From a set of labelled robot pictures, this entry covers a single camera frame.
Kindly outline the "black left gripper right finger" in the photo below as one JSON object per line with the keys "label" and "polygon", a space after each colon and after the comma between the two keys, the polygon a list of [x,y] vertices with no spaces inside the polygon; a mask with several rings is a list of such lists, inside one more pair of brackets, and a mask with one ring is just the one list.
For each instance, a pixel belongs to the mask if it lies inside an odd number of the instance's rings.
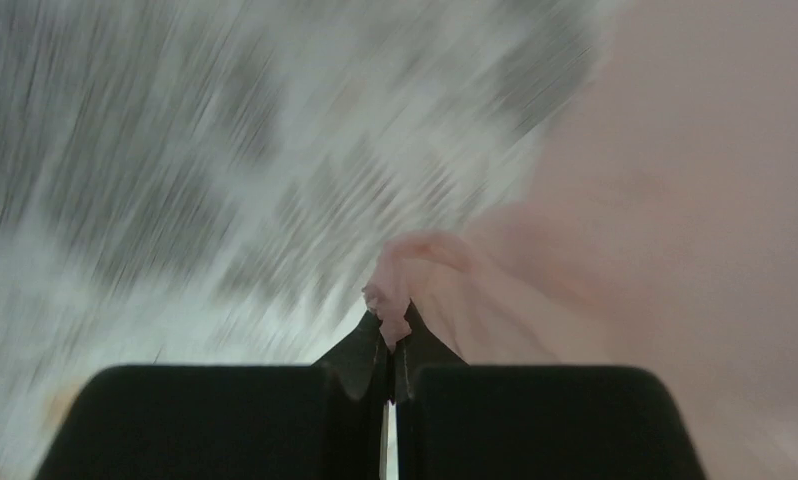
{"label": "black left gripper right finger", "polygon": [[471,366],[415,307],[393,354],[402,479],[701,479],[677,406],[627,366]]}

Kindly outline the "pink plastic trash bag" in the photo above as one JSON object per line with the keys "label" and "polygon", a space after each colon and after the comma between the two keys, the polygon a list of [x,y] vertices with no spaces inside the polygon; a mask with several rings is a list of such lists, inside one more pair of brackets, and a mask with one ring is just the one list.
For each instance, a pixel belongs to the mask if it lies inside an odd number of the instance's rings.
{"label": "pink plastic trash bag", "polygon": [[677,399],[713,479],[798,479],[798,1],[629,1],[527,192],[386,244],[469,362],[622,363]]}

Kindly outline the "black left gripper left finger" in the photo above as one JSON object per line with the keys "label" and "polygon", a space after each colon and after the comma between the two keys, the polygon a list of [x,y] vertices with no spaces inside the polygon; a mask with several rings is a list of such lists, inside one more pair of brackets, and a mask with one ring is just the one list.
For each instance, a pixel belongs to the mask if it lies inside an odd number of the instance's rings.
{"label": "black left gripper left finger", "polygon": [[381,479],[387,349],[358,325],[311,365],[119,365],[71,404],[40,479]]}

